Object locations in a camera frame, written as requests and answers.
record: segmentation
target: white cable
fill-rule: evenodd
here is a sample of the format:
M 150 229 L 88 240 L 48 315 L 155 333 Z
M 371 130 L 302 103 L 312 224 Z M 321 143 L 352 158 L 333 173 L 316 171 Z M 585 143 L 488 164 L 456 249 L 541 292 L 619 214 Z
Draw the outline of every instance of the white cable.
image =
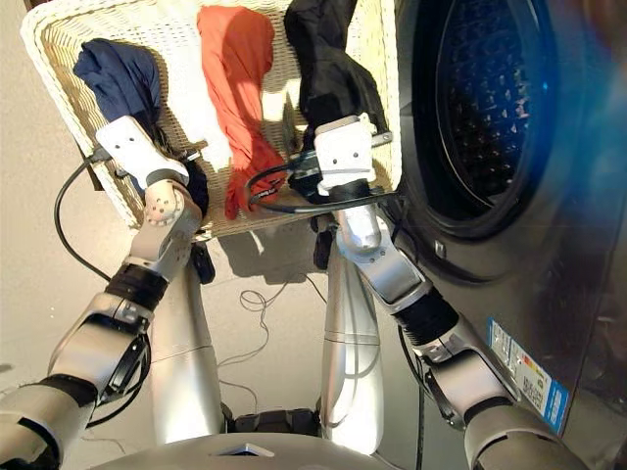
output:
M 252 359 L 253 357 L 255 357 L 257 354 L 259 354 L 261 351 L 263 351 L 265 349 L 265 347 L 267 346 L 267 343 L 270 340 L 270 330 L 267 327 L 267 324 L 265 323 L 265 315 L 267 314 L 267 309 L 274 303 L 274 301 L 283 293 L 283 291 L 285 290 L 285 288 L 287 287 L 287 285 L 294 280 L 294 278 L 296 278 L 297 276 L 305 276 L 305 278 L 310 282 L 310 284 L 312 284 L 313 288 L 315 289 L 315 292 L 317 293 L 317 295 L 322 299 L 322 301 L 326 304 L 326 298 L 324 297 L 324 295 L 320 292 L 320 290 L 317 288 L 317 286 L 315 285 L 314 281 L 311 279 L 310 276 L 308 276 L 305 273 L 298 273 L 298 274 L 294 274 L 293 276 L 290 276 L 290 278 L 285 281 L 285 283 L 281 286 L 281 288 L 276 292 L 276 294 L 274 294 L 272 297 L 270 297 L 269 299 L 266 299 L 264 297 L 263 294 L 254 291 L 252 289 L 246 289 L 244 291 L 242 291 L 239 295 L 239 303 L 240 305 L 252 312 L 252 313 L 260 313 L 260 319 L 259 319 L 259 326 L 260 328 L 265 332 L 265 338 L 264 341 L 262 342 L 262 344 L 251 350 L 248 352 L 243 352 L 241 354 L 236 354 L 236 355 L 232 355 L 231 357 L 227 357 L 226 359 L 221 360 L 218 364 L 217 364 L 217 368 L 221 368 L 221 367 L 228 367 L 229 365 L 235 365 L 235 364 L 241 364 L 242 362 L 246 362 L 247 360 Z M 257 414 L 259 412 L 259 400 L 257 397 L 257 394 L 255 393 L 255 391 L 253 389 L 251 389 L 250 387 L 247 387 L 245 385 L 242 384 L 236 384 L 233 382 L 227 382 L 225 380 L 219 380 L 219 382 L 223 385 L 226 385 L 228 387 L 235 387 L 238 389 L 242 389 L 247 391 L 248 393 L 251 394 L 251 396 L 253 397 L 253 401 L 254 401 L 254 409 L 255 409 L 255 414 Z

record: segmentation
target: black cloth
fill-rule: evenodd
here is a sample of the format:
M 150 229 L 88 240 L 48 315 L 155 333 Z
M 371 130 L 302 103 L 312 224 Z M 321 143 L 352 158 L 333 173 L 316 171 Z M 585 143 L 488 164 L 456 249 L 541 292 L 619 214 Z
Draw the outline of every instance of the black cloth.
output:
M 96 103 L 108 121 L 133 116 L 159 147 L 172 153 L 165 133 L 157 126 L 161 112 L 159 69 L 147 49 L 92 39 L 82 44 L 73 72 L 94 92 Z M 194 162 L 185 166 L 189 172 L 187 189 L 205 215 L 209 208 L 207 176 Z M 132 180 L 143 197 L 137 181 Z
M 328 122 L 367 113 L 378 132 L 388 130 L 376 82 L 346 54 L 348 28 L 357 0 L 294 0 L 285 14 L 287 39 L 301 68 L 301 113 L 314 130 Z

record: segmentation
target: washing machine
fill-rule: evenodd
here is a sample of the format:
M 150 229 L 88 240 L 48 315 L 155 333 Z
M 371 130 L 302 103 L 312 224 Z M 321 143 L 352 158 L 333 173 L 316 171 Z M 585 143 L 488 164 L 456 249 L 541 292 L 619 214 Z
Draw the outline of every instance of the washing machine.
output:
M 627 3 L 398 5 L 405 228 L 591 468 L 627 468 Z

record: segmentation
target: laundry basket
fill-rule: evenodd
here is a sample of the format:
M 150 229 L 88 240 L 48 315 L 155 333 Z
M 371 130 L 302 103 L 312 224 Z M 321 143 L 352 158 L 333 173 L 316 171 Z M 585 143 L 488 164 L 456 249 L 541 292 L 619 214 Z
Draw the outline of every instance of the laundry basket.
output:
M 107 123 L 93 93 L 74 76 L 80 46 L 94 38 L 141 45 L 157 61 L 164 110 L 160 126 L 174 149 L 184 150 L 208 139 L 204 132 L 208 92 L 201 69 L 200 36 L 196 16 L 203 5 L 245 6 L 269 17 L 274 26 L 274 62 L 265 76 L 263 107 L 265 138 L 285 157 L 281 119 L 284 103 L 298 103 L 300 74 L 287 42 L 283 16 L 290 0 L 55 0 L 30 11 L 22 25 L 26 50 L 85 155 L 96 145 L 96 130 Z M 349 30 L 347 51 L 374 76 L 394 142 L 374 149 L 377 181 L 393 190 L 401 177 L 400 117 L 394 0 L 359 0 Z M 296 122 L 304 128 L 298 115 Z M 295 215 L 240 212 L 235 220 L 224 216 L 229 161 L 211 155 L 211 142 L 198 159 L 208 176 L 210 208 L 199 238 L 254 230 L 294 219 Z M 94 172 L 126 223 L 137 228 L 142 201 L 128 178 L 116 176 L 113 162 L 95 164 Z M 302 204 L 287 185 L 281 198 Z

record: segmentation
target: clothing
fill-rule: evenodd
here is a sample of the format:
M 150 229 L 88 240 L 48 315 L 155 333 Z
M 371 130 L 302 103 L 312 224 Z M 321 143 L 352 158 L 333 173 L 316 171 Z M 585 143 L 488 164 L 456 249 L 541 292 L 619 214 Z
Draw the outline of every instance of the clothing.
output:
M 294 0 L 285 14 L 287 39 L 301 68 L 301 113 L 309 123 L 305 150 L 315 129 L 367 113 L 378 132 L 388 130 L 376 82 L 346 54 L 348 28 L 357 0 Z
M 149 51 L 107 39 L 92 39 L 82 44 L 73 72 L 94 92 L 107 120 L 133 116 L 154 142 L 169 149 L 166 135 L 157 126 L 161 85 L 157 64 Z M 209 208 L 207 176 L 194 162 L 185 166 L 189 173 L 187 189 L 205 214 Z M 143 196 L 135 178 L 131 179 Z
M 198 14 L 203 73 L 216 107 L 217 121 L 228 138 L 231 175 L 224 211 L 235 218 L 248 210 L 244 185 L 264 169 L 283 160 L 261 131 L 262 82 L 272 67 L 274 29 L 268 18 L 243 7 L 203 7 Z M 284 182 L 277 173 L 259 181 L 252 193 L 270 193 L 273 199 Z

